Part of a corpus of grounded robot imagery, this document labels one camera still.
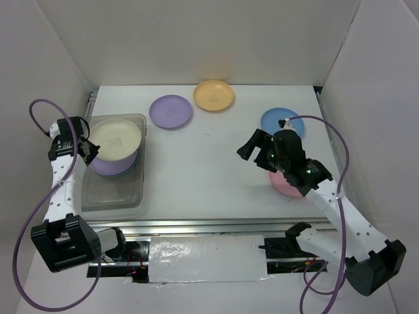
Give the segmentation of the cream plate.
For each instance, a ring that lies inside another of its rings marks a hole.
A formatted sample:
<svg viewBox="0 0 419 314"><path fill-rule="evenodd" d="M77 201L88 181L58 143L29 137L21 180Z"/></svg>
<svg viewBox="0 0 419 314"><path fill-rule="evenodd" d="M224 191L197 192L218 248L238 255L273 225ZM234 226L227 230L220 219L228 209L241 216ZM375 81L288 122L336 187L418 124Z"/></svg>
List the cream plate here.
<svg viewBox="0 0 419 314"><path fill-rule="evenodd" d="M141 144L142 132L126 119L109 119L91 129L90 141L99 146L98 158L114 162L135 153Z"/></svg>

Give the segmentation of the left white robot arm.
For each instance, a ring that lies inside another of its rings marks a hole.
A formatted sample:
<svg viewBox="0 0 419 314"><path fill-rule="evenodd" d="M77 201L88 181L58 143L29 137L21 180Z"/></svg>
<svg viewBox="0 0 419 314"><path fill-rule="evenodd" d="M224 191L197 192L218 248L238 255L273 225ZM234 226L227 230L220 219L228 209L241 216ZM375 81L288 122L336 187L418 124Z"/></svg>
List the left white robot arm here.
<svg viewBox="0 0 419 314"><path fill-rule="evenodd" d="M104 255L124 260L129 244L117 227L95 232L81 216L82 180L99 148L88 140L88 122L79 116L50 127L53 193L43 223L31 229L31 240L53 273L95 262Z"/></svg>

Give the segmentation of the pink plate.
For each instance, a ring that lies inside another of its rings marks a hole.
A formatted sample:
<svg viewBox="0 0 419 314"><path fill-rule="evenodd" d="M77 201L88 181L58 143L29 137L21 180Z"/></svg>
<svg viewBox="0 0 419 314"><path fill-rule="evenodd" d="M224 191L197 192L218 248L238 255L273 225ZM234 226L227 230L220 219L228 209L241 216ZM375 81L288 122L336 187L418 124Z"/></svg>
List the pink plate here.
<svg viewBox="0 0 419 314"><path fill-rule="evenodd" d="M292 198L304 198L304 196L294 187L291 186L283 176L283 173L277 171L275 173L268 172L268 177L270 179L271 185L279 193L292 197Z"/></svg>

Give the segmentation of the watermelon pattern white plate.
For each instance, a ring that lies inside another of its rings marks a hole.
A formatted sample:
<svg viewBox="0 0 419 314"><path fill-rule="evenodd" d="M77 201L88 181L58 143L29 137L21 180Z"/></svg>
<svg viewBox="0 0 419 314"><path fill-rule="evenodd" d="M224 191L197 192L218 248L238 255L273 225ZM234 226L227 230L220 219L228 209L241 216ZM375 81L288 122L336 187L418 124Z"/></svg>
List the watermelon pattern white plate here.
<svg viewBox="0 0 419 314"><path fill-rule="evenodd" d="M132 161L133 162L132 162L132 164L131 164L130 167L128 167L127 169L125 169L124 171L121 171L119 173L115 173L113 175L109 175L109 177L118 177L118 176L124 175L126 173L129 173L133 168L135 168L136 163L137 163L137 159L138 159L138 153L135 155L135 157L132 158Z"/></svg>

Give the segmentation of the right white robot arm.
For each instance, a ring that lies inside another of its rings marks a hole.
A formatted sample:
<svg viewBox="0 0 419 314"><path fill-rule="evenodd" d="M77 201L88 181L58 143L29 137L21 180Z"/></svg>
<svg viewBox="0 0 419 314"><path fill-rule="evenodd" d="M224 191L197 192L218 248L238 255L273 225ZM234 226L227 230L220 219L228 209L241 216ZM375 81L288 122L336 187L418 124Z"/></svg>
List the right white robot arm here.
<svg viewBox="0 0 419 314"><path fill-rule="evenodd" d="M348 198L339 195L331 173L321 162L306 157L295 131L270 135L257 129L237 153L248 160L255 148L260 149L256 165L272 173L281 172L342 235L337 241L311 224L299 222L285 233L285 249L290 255L306 252L337 266L344 264L346 280L362 296L370 296L399 273L407 251L404 244L389 240Z"/></svg>

